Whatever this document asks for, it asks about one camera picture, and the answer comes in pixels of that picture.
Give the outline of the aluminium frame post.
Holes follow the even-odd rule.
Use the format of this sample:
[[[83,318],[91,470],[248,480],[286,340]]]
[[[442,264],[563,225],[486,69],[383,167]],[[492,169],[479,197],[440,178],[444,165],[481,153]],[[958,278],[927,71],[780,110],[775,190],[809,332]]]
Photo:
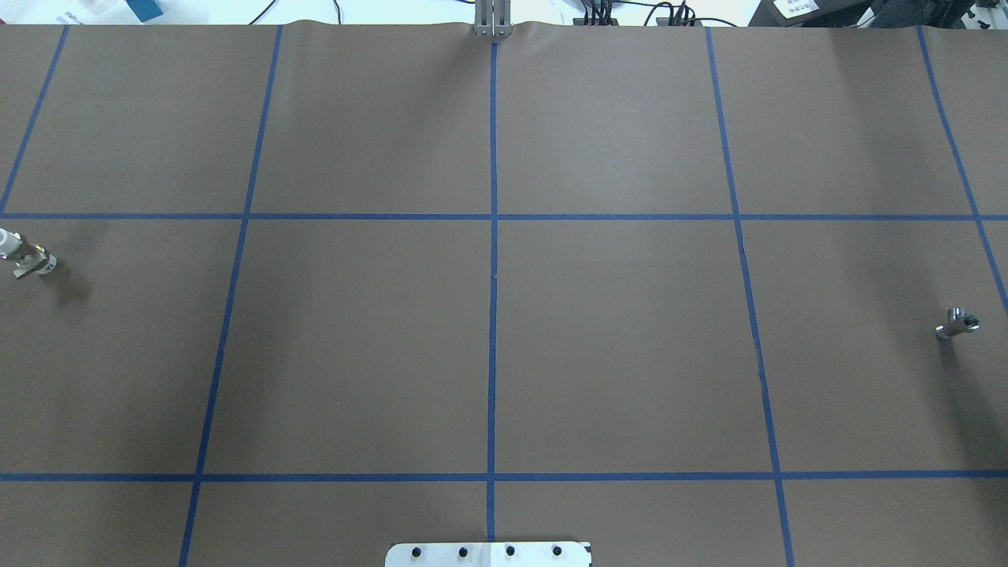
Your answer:
[[[474,33],[479,37],[508,37],[512,35],[512,4],[510,0],[476,0],[474,5]]]

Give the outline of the grey metal pipe fitting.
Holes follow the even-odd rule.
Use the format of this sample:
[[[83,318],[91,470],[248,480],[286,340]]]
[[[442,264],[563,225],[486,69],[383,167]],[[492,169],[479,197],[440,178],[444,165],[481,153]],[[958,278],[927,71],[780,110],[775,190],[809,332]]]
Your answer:
[[[961,334],[972,333],[980,329],[980,320],[973,313],[967,313],[960,306],[951,306],[946,311],[946,320],[935,330],[936,338],[948,340]]]

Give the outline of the black power strip with plugs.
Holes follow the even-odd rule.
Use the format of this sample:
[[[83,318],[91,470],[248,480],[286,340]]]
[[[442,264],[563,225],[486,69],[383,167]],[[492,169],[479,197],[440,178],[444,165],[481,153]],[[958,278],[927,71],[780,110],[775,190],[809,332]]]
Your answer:
[[[692,6],[685,1],[565,1],[586,25],[694,26],[698,17]]]

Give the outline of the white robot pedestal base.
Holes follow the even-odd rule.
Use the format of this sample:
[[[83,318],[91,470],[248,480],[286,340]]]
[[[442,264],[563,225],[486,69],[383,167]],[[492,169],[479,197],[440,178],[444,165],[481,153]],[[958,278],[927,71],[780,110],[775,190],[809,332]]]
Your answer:
[[[591,544],[576,541],[403,543],[385,566],[591,566]]]

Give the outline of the teal box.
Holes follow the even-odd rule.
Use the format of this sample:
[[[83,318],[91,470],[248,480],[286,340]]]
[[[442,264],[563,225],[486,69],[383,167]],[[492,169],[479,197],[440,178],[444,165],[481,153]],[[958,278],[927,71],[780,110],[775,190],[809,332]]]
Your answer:
[[[165,8],[158,0],[126,0],[125,3],[140,23],[147,23],[165,14]]]

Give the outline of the white PPR valve with brass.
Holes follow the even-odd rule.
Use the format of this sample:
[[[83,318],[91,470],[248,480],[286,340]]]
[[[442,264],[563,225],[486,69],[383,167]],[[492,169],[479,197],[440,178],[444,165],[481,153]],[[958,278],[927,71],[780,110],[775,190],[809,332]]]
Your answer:
[[[25,279],[28,274],[47,274],[58,266],[57,256],[46,248],[33,244],[16,231],[1,228],[1,258],[14,265],[15,280]]]

